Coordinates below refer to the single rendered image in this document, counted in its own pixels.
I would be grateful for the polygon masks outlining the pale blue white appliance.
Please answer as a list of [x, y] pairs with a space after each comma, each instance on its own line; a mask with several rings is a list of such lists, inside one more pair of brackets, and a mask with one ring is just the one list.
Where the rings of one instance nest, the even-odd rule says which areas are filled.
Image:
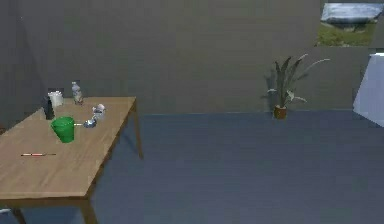
[[384, 53], [370, 55], [353, 111], [384, 128]]

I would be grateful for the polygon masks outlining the clear plastic bottle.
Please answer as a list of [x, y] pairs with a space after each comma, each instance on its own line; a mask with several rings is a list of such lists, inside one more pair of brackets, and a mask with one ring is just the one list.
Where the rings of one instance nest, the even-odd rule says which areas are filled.
[[73, 93], [73, 98], [74, 98], [75, 104], [76, 105], [82, 105], [83, 104], [83, 96], [82, 96], [81, 88], [77, 84], [76, 81], [72, 82], [72, 93]]

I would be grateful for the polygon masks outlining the potted house plant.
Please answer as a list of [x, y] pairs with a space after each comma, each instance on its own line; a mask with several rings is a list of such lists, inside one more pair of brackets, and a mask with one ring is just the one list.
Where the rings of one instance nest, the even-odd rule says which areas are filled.
[[288, 104], [294, 101], [307, 102], [305, 98], [296, 95], [295, 83], [307, 78], [315, 66], [329, 61], [329, 58], [320, 59], [299, 71], [300, 64], [306, 56], [307, 54], [303, 54], [294, 62], [291, 62], [292, 56], [288, 56], [282, 64], [278, 61], [274, 62], [276, 74], [275, 87], [269, 88], [267, 92], [277, 96], [277, 103], [272, 111], [275, 119], [283, 120], [287, 117]]

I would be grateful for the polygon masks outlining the brown wooden table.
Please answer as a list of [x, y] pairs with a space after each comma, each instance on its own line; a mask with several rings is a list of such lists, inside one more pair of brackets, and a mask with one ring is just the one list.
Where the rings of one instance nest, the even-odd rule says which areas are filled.
[[[85, 224], [98, 224], [91, 196], [128, 118], [138, 116], [137, 99], [89, 97], [82, 105], [65, 99], [55, 109], [56, 116], [82, 123], [98, 104], [106, 107], [104, 119], [94, 128], [77, 126], [71, 143], [59, 140], [42, 110], [0, 135], [0, 207], [76, 206]], [[20, 156], [23, 153], [57, 155]]]

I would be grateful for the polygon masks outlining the grey crumpled can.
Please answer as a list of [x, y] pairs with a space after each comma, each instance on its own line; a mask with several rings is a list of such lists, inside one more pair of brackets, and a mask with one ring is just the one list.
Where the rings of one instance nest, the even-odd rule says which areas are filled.
[[106, 108], [103, 104], [98, 104], [92, 108], [94, 118], [96, 120], [103, 120], [105, 117]]

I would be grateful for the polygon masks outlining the black bottle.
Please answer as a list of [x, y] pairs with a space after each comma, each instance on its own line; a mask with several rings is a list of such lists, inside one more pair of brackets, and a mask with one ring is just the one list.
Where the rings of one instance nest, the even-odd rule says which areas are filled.
[[52, 120], [55, 117], [52, 101], [49, 96], [44, 98], [44, 113], [47, 120]]

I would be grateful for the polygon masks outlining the framed landscape picture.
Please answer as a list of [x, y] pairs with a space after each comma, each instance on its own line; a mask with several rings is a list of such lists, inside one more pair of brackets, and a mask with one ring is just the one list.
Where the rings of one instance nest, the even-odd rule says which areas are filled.
[[384, 14], [384, 3], [342, 2], [323, 5], [316, 46], [366, 47]]

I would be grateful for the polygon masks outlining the green cup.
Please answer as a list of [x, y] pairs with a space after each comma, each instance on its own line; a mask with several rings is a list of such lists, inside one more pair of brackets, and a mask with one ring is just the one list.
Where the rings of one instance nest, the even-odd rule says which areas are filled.
[[74, 119], [64, 116], [51, 122], [51, 128], [62, 143], [70, 143], [74, 140]]

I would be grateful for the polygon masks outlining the white mug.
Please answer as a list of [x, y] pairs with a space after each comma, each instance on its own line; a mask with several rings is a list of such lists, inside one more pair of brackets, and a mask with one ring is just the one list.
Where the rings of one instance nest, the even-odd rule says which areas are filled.
[[49, 92], [48, 96], [53, 107], [61, 106], [64, 103], [63, 95], [60, 91]]

